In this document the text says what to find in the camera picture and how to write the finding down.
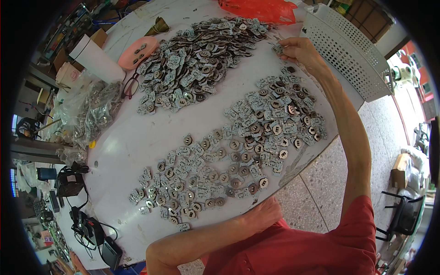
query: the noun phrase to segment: pink plate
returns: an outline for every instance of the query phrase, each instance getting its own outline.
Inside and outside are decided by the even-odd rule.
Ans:
[[[140,49],[142,44],[147,44],[145,48],[140,50],[135,55],[135,51],[137,49]],[[133,44],[131,44],[128,49],[126,49],[119,60],[117,61],[118,65],[121,66],[124,69],[132,70],[135,69],[139,63],[144,60],[145,58],[149,57],[152,52],[159,46],[158,40],[151,36],[144,36],[136,40]]]

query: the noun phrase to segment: pile of circuit boards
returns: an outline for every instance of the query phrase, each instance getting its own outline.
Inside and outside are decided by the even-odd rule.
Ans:
[[[183,146],[170,151],[157,165],[139,177],[140,188],[128,196],[140,205],[141,214],[160,208],[161,218],[175,224],[179,231],[190,229],[198,212],[222,207],[228,198],[254,197],[268,185],[264,170],[281,176],[289,148],[297,150],[327,138],[324,118],[314,111],[316,99],[295,76],[293,67],[281,68],[281,75],[259,80],[258,91],[226,109],[226,124],[200,141],[190,134]],[[224,171],[209,162],[229,162]]]
[[[228,68],[236,68],[249,49],[266,38],[271,27],[258,19],[211,18],[178,31],[139,65],[144,75],[138,114],[154,114],[156,107],[172,112],[197,104],[216,93],[215,85]]]

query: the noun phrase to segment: terrazzo floor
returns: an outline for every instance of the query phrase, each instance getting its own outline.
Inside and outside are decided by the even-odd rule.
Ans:
[[[370,141],[372,155],[371,200],[374,222],[386,230],[392,218],[392,193],[389,184],[392,166],[407,145],[403,124],[391,96],[364,103],[358,111]],[[326,233],[335,229],[341,218],[342,200],[347,177],[347,161],[341,140],[337,137],[308,167],[275,196],[281,204],[283,217],[291,228]],[[383,241],[376,240],[377,251]],[[199,275],[204,266],[200,260],[179,266],[183,275]]]

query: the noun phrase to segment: black chair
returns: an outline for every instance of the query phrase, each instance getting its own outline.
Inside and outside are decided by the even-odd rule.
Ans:
[[[382,191],[382,194],[398,197],[400,198],[400,203],[394,206],[385,206],[385,208],[396,208],[396,213],[394,214],[394,217],[392,218],[391,224],[388,227],[387,231],[376,228],[377,231],[385,234],[386,238],[376,236],[376,239],[389,242],[395,232],[404,235],[412,235],[415,230],[415,225],[420,216],[420,210],[422,209],[423,202],[420,201],[424,200],[425,196],[413,200],[407,196],[399,196],[385,191]]]

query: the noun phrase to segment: perforated basket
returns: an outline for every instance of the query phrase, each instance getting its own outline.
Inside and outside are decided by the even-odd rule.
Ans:
[[[300,37],[308,37],[365,101],[394,95],[388,63],[358,28],[324,4],[305,9],[308,13]]]

